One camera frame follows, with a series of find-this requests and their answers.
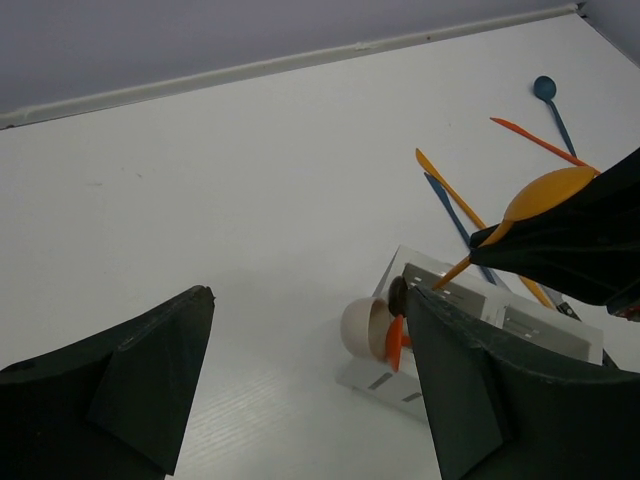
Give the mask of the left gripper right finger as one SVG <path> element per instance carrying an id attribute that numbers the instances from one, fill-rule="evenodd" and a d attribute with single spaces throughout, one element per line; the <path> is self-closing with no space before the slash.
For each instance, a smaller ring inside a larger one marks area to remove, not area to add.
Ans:
<path id="1" fill-rule="evenodd" d="M 639 377 L 562 357 L 492 354 L 498 409 L 428 420 L 445 479 L 635 479 Z"/>

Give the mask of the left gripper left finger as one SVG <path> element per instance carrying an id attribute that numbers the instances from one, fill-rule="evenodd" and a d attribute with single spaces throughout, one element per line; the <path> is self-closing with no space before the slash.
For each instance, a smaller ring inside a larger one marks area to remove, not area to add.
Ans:
<path id="1" fill-rule="evenodd" d="M 164 479 L 176 471 L 215 297 L 148 312 L 1 371 L 4 479 Z"/>

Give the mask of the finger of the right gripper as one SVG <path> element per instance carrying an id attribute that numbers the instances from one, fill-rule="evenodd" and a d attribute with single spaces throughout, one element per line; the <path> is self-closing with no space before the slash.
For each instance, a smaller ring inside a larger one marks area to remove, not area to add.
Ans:
<path id="1" fill-rule="evenodd" d="M 639 152 L 554 209 L 516 223 L 494 245 L 469 241 L 475 265 L 527 277 L 583 303 L 639 304 Z"/>

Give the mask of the yellow-orange spoon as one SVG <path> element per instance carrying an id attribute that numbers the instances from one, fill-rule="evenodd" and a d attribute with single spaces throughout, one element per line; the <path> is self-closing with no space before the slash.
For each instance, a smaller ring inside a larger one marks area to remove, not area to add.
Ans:
<path id="1" fill-rule="evenodd" d="M 583 190 L 599 173 L 592 167 L 578 166 L 552 171 L 532 181 L 512 199 L 501 223 L 481 246 L 497 243 L 516 223 L 539 216 L 567 201 Z M 470 265 L 468 255 L 452 267 L 433 289 L 442 288 Z"/>

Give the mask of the red-orange spoon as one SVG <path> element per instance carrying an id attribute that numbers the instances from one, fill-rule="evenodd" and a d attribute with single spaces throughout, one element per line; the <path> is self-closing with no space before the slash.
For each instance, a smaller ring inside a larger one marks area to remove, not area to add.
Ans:
<path id="1" fill-rule="evenodd" d="M 391 322 L 385 338 L 385 360 L 394 373 L 400 371 L 402 362 L 413 357 L 412 342 L 405 332 L 406 320 L 398 315 Z"/>

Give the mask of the brown spoon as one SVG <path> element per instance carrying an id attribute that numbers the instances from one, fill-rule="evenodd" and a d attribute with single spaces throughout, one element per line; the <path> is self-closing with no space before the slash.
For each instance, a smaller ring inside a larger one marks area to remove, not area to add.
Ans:
<path id="1" fill-rule="evenodd" d="M 393 317 L 406 316 L 408 285 L 402 276 L 395 277 L 388 289 L 388 307 Z"/>

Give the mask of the beige spoon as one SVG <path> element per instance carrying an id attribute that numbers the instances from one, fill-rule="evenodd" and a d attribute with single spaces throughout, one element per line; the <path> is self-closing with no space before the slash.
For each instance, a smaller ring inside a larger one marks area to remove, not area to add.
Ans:
<path id="1" fill-rule="evenodd" d="M 346 350 L 354 357 L 380 362 L 386 357 L 386 335 L 392 317 L 385 300 L 366 297 L 351 302 L 340 322 L 340 335 Z"/>

